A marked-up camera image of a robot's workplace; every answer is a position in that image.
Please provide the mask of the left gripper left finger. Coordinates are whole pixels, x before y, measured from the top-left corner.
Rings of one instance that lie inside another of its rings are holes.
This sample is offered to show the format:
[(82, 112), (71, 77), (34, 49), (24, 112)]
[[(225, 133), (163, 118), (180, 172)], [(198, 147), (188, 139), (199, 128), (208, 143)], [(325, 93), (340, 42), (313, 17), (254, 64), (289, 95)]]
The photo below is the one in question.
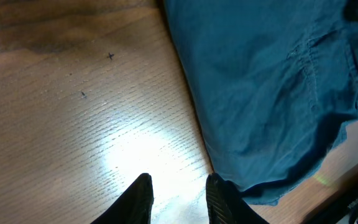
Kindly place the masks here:
[(153, 203), (152, 177), (142, 173), (91, 224), (150, 224)]

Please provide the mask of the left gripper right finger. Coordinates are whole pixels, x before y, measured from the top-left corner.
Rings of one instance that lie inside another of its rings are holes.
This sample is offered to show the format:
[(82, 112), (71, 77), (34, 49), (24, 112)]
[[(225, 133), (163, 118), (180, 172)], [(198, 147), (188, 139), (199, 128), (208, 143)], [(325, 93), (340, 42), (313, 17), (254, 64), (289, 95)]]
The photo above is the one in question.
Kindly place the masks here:
[(209, 224), (269, 224), (217, 173), (206, 179)]

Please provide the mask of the blue denim shorts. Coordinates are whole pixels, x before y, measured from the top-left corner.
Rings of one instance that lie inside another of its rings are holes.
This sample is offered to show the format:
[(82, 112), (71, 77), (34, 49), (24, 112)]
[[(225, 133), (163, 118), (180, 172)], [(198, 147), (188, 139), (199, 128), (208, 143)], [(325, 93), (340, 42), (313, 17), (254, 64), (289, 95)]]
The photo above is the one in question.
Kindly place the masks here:
[(358, 120), (358, 0), (164, 6), (214, 170), (276, 205)]

